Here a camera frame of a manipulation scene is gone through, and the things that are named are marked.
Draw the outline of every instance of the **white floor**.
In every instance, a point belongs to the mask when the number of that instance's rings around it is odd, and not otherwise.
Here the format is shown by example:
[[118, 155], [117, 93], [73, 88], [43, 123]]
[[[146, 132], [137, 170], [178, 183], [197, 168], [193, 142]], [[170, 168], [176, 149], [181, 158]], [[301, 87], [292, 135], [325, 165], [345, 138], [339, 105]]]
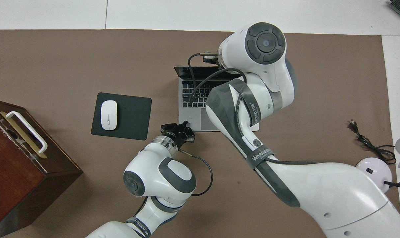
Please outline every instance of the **white floor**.
[[400, 138], [400, 17], [388, 3], [387, 0], [0, 0], [0, 29], [235, 31], [249, 22], [267, 21], [286, 33], [383, 35], [395, 143]]

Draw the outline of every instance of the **wooden box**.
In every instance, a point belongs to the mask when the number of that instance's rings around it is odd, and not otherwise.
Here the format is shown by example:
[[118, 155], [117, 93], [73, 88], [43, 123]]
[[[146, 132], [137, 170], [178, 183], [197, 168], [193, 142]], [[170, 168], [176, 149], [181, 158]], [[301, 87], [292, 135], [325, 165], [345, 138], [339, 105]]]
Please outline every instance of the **wooden box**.
[[0, 237], [31, 224], [81, 173], [25, 108], [0, 101]]

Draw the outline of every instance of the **dark green mouse pad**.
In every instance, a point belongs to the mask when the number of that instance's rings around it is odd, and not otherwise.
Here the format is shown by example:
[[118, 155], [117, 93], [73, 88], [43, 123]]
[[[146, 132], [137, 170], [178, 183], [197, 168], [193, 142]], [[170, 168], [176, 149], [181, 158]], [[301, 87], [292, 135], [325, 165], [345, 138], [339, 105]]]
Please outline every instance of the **dark green mouse pad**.
[[[104, 130], [101, 126], [101, 105], [107, 100], [114, 100], [117, 103], [117, 126], [112, 131]], [[98, 93], [91, 134], [145, 140], [150, 122], [150, 111], [151, 98]]]

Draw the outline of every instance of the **brown table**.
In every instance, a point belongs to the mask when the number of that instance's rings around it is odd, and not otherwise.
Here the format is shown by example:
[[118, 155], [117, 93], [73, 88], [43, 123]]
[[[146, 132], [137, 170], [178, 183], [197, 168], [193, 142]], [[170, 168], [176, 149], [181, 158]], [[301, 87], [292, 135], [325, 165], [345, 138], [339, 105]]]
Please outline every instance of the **brown table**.
[[[31, 226], [7, 237], [84, 237], [131, 217], [142, 198], [126, 190], [123, 170], [160, 125], [177, 122], [173, 66], [217, 50], [230, 34], [0, 30], [0, 100], [25, 107], [85, 172]], [[347, 128], [350, 119], [376, 145], [392, 143], [381, 36], [286, 38], [298, 94], [256, 133], [277, 158], [355, 165], [373, 157]], [[192, 64], [202, 65], [201, 59]], [[152, 98], [147, 140], [93, 136], [98, 92]], [[183, 149], [209, 162], [215, 182], [153, 237], [324, 237], [308, 214], [274, 196], [221, 133], [197, 133]], [[206, 188], [207, 167], [182, 154], [178, 159], [194, 171], [196, 192]], [[398, 190], [387, 195], [399, 209]]]

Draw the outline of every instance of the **laptop trackpad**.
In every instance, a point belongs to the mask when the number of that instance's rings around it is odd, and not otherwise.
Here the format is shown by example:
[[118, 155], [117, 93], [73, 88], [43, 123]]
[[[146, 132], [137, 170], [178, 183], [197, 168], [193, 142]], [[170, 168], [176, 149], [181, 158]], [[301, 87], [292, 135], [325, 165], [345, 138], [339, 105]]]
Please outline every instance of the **laptop trackpad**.
[[201, 130], [202, 131], [219, 131], [218, 128], [213, 125], [207, 115], [206, 109], [201, 109]]

